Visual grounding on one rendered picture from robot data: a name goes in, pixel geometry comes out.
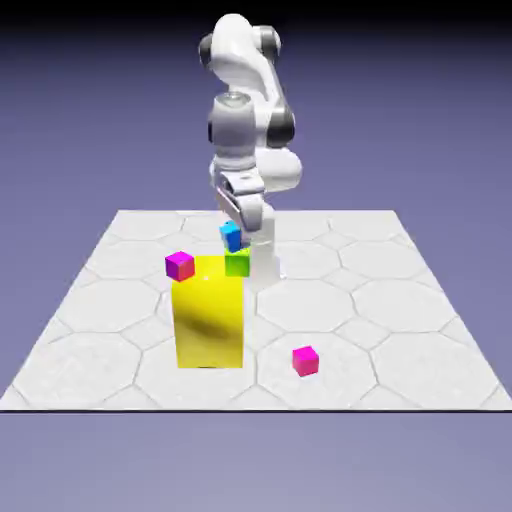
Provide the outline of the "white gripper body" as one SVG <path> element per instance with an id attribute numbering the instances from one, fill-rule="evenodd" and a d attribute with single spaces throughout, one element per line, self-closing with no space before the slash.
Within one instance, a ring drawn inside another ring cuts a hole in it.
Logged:
<path id="1" fill-rule="evenodd" d="M 216 199 L 220 209 L 246 232 L 255 232 L 261 228 L 263 219 L 263 196 L 261 194 L 236 196 L 218 186 Z"/>

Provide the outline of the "small blue cube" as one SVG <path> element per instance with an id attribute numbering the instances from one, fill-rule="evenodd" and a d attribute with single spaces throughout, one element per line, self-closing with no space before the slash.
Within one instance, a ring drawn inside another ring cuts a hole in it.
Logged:
<path id="1" fill-rule="evenodd" d="M 230 253 L 242 248 L 242 237 L 239 226 L 233 221 L 226 221 L 219 227 L 219 232 L 225 249 Z"/>

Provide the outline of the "small green cube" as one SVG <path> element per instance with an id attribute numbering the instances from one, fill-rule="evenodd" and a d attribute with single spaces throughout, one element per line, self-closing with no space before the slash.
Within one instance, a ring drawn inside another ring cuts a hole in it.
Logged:
<path id="1" fill-rule="evenodd" d="M 250 249 L 241 248 L 236 252 L 225 250 L 225 275 L 228 277 L 249 277 L 250 276 Z"/>

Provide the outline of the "small pink cube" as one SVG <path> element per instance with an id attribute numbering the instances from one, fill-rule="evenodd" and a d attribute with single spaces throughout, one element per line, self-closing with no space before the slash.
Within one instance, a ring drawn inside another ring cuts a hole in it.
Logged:
<path id="1" fill-rule="evenodd" d="M 319 370 L 319 355 L 312 346 L 294 349 L 292 366 L 300 377 L 315 374 Z"/>

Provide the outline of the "large yellow box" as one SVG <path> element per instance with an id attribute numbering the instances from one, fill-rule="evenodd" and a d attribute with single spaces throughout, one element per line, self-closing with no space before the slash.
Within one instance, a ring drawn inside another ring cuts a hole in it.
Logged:
<path id="1" fill-rule="evenodd" d="M 195 273 L 171 285 L 177 366 L 240 368 L 244 358 L 243 279 L 221 255 L 194 258 Z"/>

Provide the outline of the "small magenta cube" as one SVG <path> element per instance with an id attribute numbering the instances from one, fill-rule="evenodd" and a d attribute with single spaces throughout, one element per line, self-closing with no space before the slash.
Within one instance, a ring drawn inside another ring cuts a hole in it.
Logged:
<path id="1" fill-rule="evenodd" d="M 189 279 L 195 275 L 194 257 L 183 251 L 174 252 L 165 257 L 165 271 L 174 281 Z"/>

